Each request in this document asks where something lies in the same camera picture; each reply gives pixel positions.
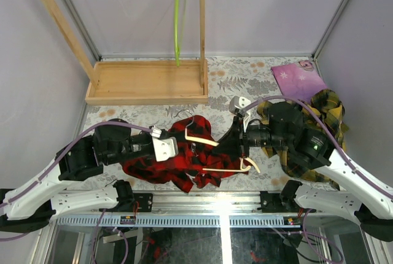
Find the yellow black plaid shirt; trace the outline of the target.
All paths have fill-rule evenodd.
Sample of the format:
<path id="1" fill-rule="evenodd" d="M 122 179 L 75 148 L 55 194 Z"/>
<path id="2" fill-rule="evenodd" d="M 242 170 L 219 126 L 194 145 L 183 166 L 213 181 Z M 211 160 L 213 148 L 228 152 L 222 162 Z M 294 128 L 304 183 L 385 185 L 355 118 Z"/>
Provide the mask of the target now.
<path id="1" fill-rule="evenodd" d="M 316 114 L 319 120 L 324 123 L 340 147 L 346 150 L 344 133 L 349 130 L 349 127 L 343 122 L 345 109 L 338 95 L 329 89 L 321 90 L 311 98 L 308 107 Z M 334 189 L 339 189 L 338 184 L 330 178 L 296 163 L 291 163 L 286 151 L 274 150 L 271 147 L 263 148 L 262 151 L 268 158 L 277 155 L 282 170 L 289 177 L 299 178 L 310 182 L 328 183 Z"/>

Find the cream wooden hanger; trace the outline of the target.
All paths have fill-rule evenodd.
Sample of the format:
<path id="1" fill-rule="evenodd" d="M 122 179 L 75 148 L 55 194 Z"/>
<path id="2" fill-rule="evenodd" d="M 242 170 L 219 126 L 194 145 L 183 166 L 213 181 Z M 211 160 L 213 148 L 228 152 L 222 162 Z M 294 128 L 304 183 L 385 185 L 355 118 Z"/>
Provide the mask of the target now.
<path id="1" fill-rule="evenodd" d="M 211 141 L 211 140 L 204 139 L 204 138 L 189 136 L 187 128 L 195 122 L 195 116 L 188 109 L 182 109 L 182 110 L 178 111 L 178 113 L 175 115 L 175 117 L 177 117 L 182 112 L 189 114 L 189 116 L 191 116 L 191 118 L 192 118 L 192 121 L 188 125 L 185 126 L 184 135 L 185 135 L 185 139 L 187 141 L 196 142 L 196 143 L 209 145 L 209 146 L 213 146 L 213 147 L 217 147 L 219 145 L 219 143 L 216 141 Z M 222 172 L 222 173 L 245 173 L 245 172 L 250 171 L 251 168 L 254 168 L 259 174 L 261 173 L 257 164 L 251 158 L 248 158 L 248 157 L 247 158 L 240 158 L 239 160 L 240 160 L 239 169 L 203 168 L 203 171 Z"/>

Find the green hanger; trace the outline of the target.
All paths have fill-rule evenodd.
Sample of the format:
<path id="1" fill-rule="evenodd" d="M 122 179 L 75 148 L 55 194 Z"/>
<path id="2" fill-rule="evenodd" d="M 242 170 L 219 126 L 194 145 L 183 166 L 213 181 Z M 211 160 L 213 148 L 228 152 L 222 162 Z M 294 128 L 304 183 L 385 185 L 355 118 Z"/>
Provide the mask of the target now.
<path id="1" fill-rule="evenodd" d="M 183 3 L 183 13 L 182 16 L 185 16 L 187 0 L 184 0 Z M 180 6 L 181 0 L 174 0 L 174 57 L 176 66 L 179 67 L 181 65 L 181 45 L 184 33 L 184 18 L 180 21 Z"/>

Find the floral table mat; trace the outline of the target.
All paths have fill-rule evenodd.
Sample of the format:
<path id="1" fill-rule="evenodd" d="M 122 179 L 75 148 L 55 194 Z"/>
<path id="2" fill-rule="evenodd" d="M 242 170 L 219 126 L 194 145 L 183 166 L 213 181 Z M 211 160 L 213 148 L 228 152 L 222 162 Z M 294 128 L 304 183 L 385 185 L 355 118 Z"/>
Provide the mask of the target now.
<path id="1" fill-rule="evenodd" d="M 168 129 L 189 114 L 179 110 L 188 109 L 193 115 L 205 117 L 212 126 L 212 137 L 218 140 L 228 130 L 232 114 L 228 110 L 234 96 L 243 96 L 252 101 L 264 96 L 280 94 L 280 89 L 271 71 L 273 66 L 282 66 L 305 57 L 266 58 L 208 58 L 209 97 L 206 104 L 146 105 L 146 106 L 88 106 L 84 112 L 79 132 L 112 118 L 121 118 L 134 125 L 147 127 L 156 125 Z M 289 179 L 281 168 L 278 156 L 268 158 L 261 149 L 251 149 L 251 158 L 261 173 L 252 169 L 249 174 L 235 174 L 223 178 L 219 187 L 208 184 L 204 191 L 259 191 L 280 190 Z"/>

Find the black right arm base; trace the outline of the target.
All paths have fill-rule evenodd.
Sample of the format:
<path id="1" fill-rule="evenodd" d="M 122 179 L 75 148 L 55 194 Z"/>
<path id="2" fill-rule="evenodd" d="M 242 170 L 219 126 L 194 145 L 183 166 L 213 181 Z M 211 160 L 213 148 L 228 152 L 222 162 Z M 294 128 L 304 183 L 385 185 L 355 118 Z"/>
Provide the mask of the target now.
<path id="1" fill-rule="evenodd" d="M 279 192 L 260 192 L 260 207 L 263 213 L 298 212 L 300 206 L 295 202 L 296 191 L 303 184 L 300 181 L 289 180 Z"/>

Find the red black plaid shirt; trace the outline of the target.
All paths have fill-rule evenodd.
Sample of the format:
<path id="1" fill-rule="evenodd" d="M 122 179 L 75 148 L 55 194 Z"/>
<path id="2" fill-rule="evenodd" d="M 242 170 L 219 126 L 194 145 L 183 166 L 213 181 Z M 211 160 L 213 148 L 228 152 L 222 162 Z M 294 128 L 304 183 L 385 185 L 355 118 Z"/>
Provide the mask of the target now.
<path id="1" fill-rule="evenodd" d="M 185 126 L 192 121 L 186 118 L 173 123 L 169 129 L 177 140 L 179 153 L 174 158 L 157 162 L 154 157 L 136 158 L 121 162 L 123 172 L 129 176 L 152 184 L 164 184 L 171 181 L 185 193 L 193 186 L 203 188 L 208 184 L 219 187 L 221 180 L 236 173 L 203 171 L 203 168 L 239 169 L 239 158 L 213 154 L 213 146 L 187 141 L 184 137 Z M 200 115 L 195 115 L 195 122 L 188 128 L 188 135 L 213 141 L 210 122 Z"/>

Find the purple folded cloth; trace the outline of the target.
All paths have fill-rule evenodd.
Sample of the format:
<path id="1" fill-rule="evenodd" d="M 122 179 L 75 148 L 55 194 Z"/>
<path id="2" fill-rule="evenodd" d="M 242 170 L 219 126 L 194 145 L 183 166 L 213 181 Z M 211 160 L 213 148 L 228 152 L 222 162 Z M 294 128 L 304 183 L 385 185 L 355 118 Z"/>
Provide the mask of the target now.
<path id="1" fill-rule="evenodd" d="M 327 89 L 310 60 L 273 66 L 271 71 L 284 96 L 310 102 L 316 93 Z"/>

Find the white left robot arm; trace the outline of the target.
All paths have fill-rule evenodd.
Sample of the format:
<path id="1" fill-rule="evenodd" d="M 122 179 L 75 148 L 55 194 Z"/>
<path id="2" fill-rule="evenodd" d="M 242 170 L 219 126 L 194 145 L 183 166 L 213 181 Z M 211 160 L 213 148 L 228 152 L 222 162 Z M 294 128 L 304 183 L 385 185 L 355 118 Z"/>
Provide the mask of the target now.
<path id="1" fill-rule="evenodd" d="M 119 180 L 96 190 L 65 193 L 69 187 L 102 175 L 104 167 L 130 158 L 156 156 L 161 130 L 120 119 L 97 123 L 61 149 L 39 174 L 22 186 L 1 189 L 1 231 L 31 233 L 51 221 L 82 211 L 132 211 L 129 182 Z"/>

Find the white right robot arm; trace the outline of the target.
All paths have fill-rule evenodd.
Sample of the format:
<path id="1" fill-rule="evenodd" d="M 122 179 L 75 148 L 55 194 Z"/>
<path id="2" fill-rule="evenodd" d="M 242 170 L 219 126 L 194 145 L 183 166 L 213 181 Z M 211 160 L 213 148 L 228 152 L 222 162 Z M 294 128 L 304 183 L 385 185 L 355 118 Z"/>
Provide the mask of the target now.
<path id="1" fill-rule="evenodd" d="M 335 191 L 317 190 L 289 180 L 280 194 L 281 207 L 298 207 L 337 215 L 360 226 L 368 235 L 392 241 L 392 187 L 358 165 L 333 138 L 307 125 L 298 105 L 274 103 L 268 108 L 266 125 L 252 124 L 252 104 L 234 97 L 230 129 L 214 148 L 215 153 L 247 158 L 252 147 L 285 150 L 290 165 L 314 170 L 338 184 Z"/>

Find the aluminium front rail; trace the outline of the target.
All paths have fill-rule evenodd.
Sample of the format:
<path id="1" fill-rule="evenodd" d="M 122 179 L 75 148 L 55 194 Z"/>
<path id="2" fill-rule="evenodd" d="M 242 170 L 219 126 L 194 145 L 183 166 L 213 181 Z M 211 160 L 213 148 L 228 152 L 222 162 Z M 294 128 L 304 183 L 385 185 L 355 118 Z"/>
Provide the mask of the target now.
<path id="1" fill-rule="evenodd" d="M 352 217 L 364 206 L 348 192 L 319 190 L 302 185 L 295 193 L 295 202 L 300 209 L 315 209 L 341 217 Z M 206 193 L 195 192 L 181 195 L 174 192 L 153 194 L 152 212 L 253 212 L 260 207 L 260 193 Z M 115 190 L 71 192 L 55 195 L 50 205 L 56 217 L 66 214 L 81 214 L 90 211 L 120 212 L 120 205 L 126 198 L 120 198 Z"/>

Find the wooden clothes rack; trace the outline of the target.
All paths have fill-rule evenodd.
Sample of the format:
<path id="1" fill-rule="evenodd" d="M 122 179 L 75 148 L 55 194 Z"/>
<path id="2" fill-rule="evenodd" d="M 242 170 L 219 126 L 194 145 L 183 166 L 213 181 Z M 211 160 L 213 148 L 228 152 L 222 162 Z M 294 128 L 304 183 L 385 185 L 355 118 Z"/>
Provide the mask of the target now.
<path id="1" fill-rule="evenodd" d="M 91 64 L 55 0 L 41 0 L 88 76 L 92 106 L 204 104 L 208 101 L 205 0 L 199 0 L 200 57 L 194 60 L 98 61 Z"/>

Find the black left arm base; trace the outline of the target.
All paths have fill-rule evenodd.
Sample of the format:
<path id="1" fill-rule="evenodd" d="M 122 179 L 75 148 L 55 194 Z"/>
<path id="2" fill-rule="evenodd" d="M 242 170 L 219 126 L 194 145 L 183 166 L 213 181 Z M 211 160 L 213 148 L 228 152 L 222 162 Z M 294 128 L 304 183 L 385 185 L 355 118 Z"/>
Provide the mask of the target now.
<path id="1" fill-rule="evenodd" d="M 135 193 L 131 198 L 127 198 L 119 207 L 120 212 L 152 212 L 152 193 Z"/>

